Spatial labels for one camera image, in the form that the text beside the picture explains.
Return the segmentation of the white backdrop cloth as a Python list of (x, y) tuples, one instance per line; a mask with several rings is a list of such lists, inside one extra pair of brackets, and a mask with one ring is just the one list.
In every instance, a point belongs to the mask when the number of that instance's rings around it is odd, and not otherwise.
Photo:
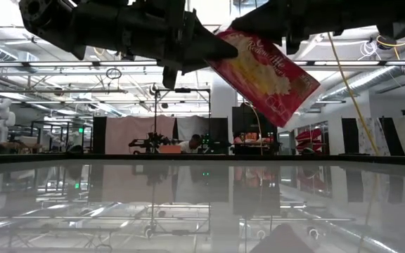
[(177, 119), (179, 143), (189, 141), (193, 134), (205, 135), (208, 130), (208, 118), (191, 116)]

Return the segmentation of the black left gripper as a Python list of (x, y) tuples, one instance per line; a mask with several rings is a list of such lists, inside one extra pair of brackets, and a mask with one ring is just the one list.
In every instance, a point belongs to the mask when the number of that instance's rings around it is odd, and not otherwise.
[(192, 72), (208, 61), (236, 58), (238, 49), (211, 33), (186, 11), (186, 0), (135, 0), (118, 16), (120, 51), (132, 60), (152, 58), (163, 67), (162, 84), (173, 89), (178, 71)]

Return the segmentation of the black wall monitor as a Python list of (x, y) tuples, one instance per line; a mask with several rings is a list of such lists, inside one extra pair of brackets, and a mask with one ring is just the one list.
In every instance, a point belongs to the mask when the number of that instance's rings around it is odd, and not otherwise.
[(232, 107), (232, 128), (234, 133), (274, 132), (276, 127), (260, 112), (250, 106)]

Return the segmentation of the pink backdrop curtain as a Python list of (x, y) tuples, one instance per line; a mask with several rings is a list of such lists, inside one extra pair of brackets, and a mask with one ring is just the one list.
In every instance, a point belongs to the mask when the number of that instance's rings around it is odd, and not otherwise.
[(105, 154), (130, 155), (139, 147), (129, 147), (134, 139), (146, 139), (148, 133), (157, 132), (168, 138), (173, 135), (175, 119), (159, 115), (154, 117), (109, 117), (106, 120)]

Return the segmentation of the black standing panel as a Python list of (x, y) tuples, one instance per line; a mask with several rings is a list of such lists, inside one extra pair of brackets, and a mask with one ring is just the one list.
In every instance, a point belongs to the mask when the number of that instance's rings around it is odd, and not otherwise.
[(342, 134), (346, 154), (359, 152), (359, 132), (355, 118), (342, 118)]
[(402, 149), (393, 119), (390, 117), (381, 117), (380, 123), (382, 124), (382, 130), (385, 135), (385, 140), (387, 142), (390, 155), (404, 156), (404, 151)]
[(94, 117), (93, 122), (93, 153), (105, 154), (105, 131), (107, 117)]

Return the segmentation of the red shelf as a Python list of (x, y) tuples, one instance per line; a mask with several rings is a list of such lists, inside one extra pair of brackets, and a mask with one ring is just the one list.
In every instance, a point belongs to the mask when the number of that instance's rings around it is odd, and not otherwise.
[(322, 131), (319, 128), (303, 131), (295, 137), (296, 150), (301, 153), (304, 149), (309, 148), (320, 153), (324, 146), (321, 136)]

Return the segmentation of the white patterned panel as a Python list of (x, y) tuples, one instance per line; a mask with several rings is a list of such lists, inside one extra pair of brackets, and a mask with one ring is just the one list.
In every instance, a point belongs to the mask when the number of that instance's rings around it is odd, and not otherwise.
[(371, 142), (366, 135), (366, 131), (363, 127), (363, 124), (358, 119), (358, 135), (359, 135), (359, 152), (367, 155), (379, 155), (379, 156), (390, 156), (390, 151), (385, 139), (384, 131), (382, 124), (379, 122), (379, 119), (374, 118), (365, 118), (366, 127), (369, 130), (371, 137), (374, 140), (375, 146), (378, 150), (378, 154), (375, 153)]

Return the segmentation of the white structural column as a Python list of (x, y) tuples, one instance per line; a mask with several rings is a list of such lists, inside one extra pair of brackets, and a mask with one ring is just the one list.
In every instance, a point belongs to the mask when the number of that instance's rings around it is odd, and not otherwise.
[(237, 106), (237, 93), (219, 75), (214, 74), (211, 86), (211, 137), (215, 141), (233, 143), (232, 107)]

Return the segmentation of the red Orville popcorn bag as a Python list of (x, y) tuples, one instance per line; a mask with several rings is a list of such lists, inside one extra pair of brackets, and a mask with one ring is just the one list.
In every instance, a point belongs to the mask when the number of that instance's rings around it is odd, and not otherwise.
[(319, 95), (321, 84), (270, 41), (231, 28), (216, 37), (238, 56), (211, 61), (211, 67), (274, 126), (289, 127)]

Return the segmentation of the person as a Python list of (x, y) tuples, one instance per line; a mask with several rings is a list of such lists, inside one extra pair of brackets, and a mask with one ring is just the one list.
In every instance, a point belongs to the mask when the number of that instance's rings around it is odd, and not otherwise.
[(202, 136), (193, 134), (189, 141), (180, 142), (181, 153), (193, 154), (198, 152), (198, 148), (202, 143)]

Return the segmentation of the black green-lit equipment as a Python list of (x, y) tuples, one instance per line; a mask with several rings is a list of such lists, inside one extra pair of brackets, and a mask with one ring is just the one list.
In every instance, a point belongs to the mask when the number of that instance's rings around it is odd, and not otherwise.
[(229, 153), (229, 133), (227, 118), (203, 118), (201, 145), (198, 152), (207, 155)]

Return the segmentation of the white robot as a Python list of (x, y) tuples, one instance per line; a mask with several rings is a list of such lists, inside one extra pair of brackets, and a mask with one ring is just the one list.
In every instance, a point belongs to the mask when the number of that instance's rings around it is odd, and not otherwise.
[(0, 98), (0, 143), (8, 141), (8, 128), (15, 125), (15, 113), (10, 110), (12, 100)]

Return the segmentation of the silver ventilation duct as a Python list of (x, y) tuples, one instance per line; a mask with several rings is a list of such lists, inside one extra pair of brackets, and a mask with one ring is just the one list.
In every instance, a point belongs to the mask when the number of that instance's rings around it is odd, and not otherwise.
[(378, 68), (370, 72), (362, 72), (347, 79), (347, 84), (353, 93), (360, 93), (373, 86), (379, 85), (404, 74), (405, 51), (400, 55), (401, 60), (383, 60)]

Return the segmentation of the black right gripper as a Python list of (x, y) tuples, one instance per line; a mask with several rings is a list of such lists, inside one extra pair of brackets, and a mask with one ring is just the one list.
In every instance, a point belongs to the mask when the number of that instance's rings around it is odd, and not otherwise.
[(285, 34), (287, 54), (294, 54), (312, 34), (341, 35), (346, 29), (343, 22), (350, 18), (349, 11), (347, 0), (268, 0), (236, 18), (231, 27), (256, 35)]

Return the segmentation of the long ceiling light bar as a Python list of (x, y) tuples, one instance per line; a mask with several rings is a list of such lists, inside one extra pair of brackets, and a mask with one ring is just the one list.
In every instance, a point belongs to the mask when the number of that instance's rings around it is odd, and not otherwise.
[[(133, 66), (155, 66), (158, 63), (152, 60), (140, 61), (34, 61), (34, 62), (0, 62), (0, 67), (133, 67)], [(405, 60), (366, 60), (352, 61), (341, 60), (341, 66), (346, 67), (393, 67), (405, 66)]]

